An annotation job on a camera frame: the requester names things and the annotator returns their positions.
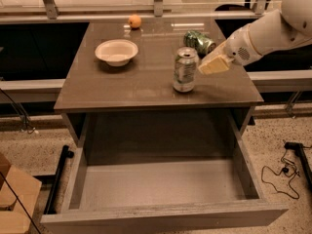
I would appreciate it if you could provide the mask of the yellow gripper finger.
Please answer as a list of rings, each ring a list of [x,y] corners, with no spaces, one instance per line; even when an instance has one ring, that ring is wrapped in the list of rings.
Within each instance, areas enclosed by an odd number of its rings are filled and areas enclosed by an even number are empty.
[[[227,55],[208,55],[202,59],[198,69],[204,75],[224,72],[229,69],[233,60],[234,58],[231,58]]]
[[[223,59],[226,60],[227,54],[224,51],[226,42],[223,41],[217,47],[215,47],[209,54],[204,57],[205,61],[212,61],[214,59]]]

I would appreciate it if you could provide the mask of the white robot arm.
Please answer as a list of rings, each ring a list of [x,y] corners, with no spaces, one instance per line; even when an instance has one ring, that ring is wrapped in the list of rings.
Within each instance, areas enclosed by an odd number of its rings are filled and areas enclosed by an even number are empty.
[[[311,40],[312,0],[282,0],[280,9],[234,31],[198,69],[204,75],[224,72],[234,64],[248,65],[276,51],[310,45]]]

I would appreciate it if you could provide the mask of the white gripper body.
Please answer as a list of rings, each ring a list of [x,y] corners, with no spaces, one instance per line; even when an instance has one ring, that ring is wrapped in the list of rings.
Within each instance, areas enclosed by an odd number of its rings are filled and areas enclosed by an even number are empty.
[[[248,24],[235,30],[226,39],[224,52],[232,58],[235,63],[243,66],[262,58],[262,55],[255,49],[252,43],[250,26]]]

